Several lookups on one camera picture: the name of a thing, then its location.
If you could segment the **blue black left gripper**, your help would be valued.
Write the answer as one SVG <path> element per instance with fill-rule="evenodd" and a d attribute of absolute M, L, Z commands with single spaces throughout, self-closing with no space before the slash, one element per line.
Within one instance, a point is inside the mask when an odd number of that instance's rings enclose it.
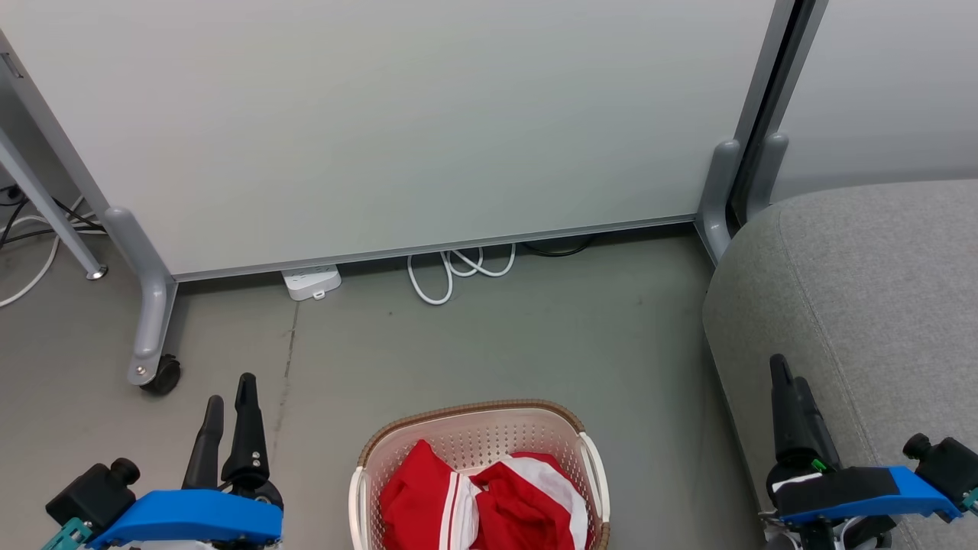
<path fill-rule="evenodd" d="M 218 488 L 218 450 L 224 431 L 224 401 L 211 396 L 183 477 L 182 490 L 152 490 L 88 542 L 91 549 L 136 542 L 202 541 L 261 548 L 283 538 L 283 506 L 259 491 L 269 481 L 267 443 L 257 379 L 241 374 L 234 402 L 235 429 Z"/>

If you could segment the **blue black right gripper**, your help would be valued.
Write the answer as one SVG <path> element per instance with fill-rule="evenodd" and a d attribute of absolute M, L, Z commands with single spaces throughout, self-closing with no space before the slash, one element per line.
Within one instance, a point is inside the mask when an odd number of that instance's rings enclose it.
<path fill-rule="evenodd" d="M 807 380 L 794 378 L 779 353 L 769 359 L 769 373 L 776 460 L 803 463 L 809 432 L 820 459 L 769 474 L 775 511 L 767 522 L 793 549 L 882 549 L 902 516 L 939 516 L 945 523 L 960 518 L 960 469 L 933 460 L 918 461 L 914 470 L 842 469 Z"/>

